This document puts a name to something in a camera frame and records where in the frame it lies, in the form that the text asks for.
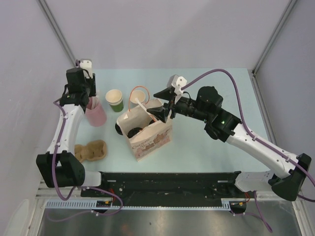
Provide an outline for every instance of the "light blue table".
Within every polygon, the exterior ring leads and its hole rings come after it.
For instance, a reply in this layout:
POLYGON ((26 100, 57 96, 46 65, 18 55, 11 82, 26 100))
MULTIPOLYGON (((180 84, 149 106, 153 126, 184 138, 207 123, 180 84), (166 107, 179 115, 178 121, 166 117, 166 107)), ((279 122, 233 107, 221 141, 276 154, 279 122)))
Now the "light blue table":
MULTIPOLYGON (((266 171, 268 168, 236 147, 212 140, 204 131, 201 121, 176 115, 173 120, 173 141, 140 162, 135 160, 123 136, 116 133, 118 116, 127 110, 129 93, 137 85, 147 87, 153 95, 166 88, 170 76, 184 76, 188 82, 210 69, 128 69, 96 70, 96 89, 107 113, 107 122, 92 127, 84 118, 80 124, 76 144, 102 139, 107 143, 108 154, 103 160, 84 162, 90 171, 105 172, 233 172, 266 171), (115 113, 105 100, 111 89, 123 92, 125 108, 115 113)), ((247 69, 227 69, 238 85, 247 125, 260 136, 267 138, 247 69)), ((239 117, 233 84, 223 73, 217 72, 198 81, 187 91, 192 99, 202 86, 215 86, 223 97, 222 107, 239 117)))

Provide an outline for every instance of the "gray wall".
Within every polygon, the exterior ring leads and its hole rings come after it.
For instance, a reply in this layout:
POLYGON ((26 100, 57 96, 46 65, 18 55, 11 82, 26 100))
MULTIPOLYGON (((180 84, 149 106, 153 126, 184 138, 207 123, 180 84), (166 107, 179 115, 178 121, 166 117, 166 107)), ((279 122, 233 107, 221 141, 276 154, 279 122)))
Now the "gray wall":
POLYGON ((252 69, 289 0, 47 2, 96 69, 252 69))
MULTIPOLYGON (((297 3, 280 37, 258 72, 258 84, 266 103, 279 146, 313 158, 315 176, 315 1, 297 3)), ((315 199, 309 180, 302 188, 315 199)), ((315 205, 309 204, 315 219, 315 205)))
POLYGON ((0 235, 23 199, 34 199, 35 158, 51 142, 70 67, 35 0, 0 7, 0 235))

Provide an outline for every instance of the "black base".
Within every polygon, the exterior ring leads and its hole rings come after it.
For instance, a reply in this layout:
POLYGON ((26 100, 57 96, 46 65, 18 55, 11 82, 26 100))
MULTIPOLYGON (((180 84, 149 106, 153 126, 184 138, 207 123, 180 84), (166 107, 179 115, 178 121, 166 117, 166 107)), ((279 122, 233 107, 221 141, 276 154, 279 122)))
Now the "black base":
MULTIPOLYGON (((112 189, 124 206, 220 207, 221 198, 244 197, 234 185, 239 173, 102 173, 99 188, 112 189)), ((81 197, 108 195, 89 189, 82 191, 81 197)), ((114 205, 119 206, 120 202, 116 200, 114 205)))

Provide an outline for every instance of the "printed paper bag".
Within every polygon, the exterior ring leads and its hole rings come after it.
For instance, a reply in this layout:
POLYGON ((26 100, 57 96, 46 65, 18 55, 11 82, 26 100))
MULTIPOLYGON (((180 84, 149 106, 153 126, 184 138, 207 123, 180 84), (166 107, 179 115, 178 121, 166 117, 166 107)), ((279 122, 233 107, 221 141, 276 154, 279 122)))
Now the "printed paper bag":
MULTIPOLYGON (((146 109, 162 105, 159 99, 143 104, 146 109)), ((140 106, 123 113, 117 119, 117 124, 137 161, 172 140, 172 119, 168 118, 166 123, 158 120, 149 125, 151 121, 152 116, 140 106), (128 132, 136 127, 142 130, 129 139, 128 132)))

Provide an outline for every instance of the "green paper cup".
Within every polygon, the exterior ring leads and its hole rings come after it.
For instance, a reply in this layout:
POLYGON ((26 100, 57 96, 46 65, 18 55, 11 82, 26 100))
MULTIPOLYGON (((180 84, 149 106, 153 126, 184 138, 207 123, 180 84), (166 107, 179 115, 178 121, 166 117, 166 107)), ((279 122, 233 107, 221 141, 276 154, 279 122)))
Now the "green paper cup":
POLYGON ((124 108, 123 94, 118 89, 109 90, 105 96, 114 112, 121 112, 124 108))

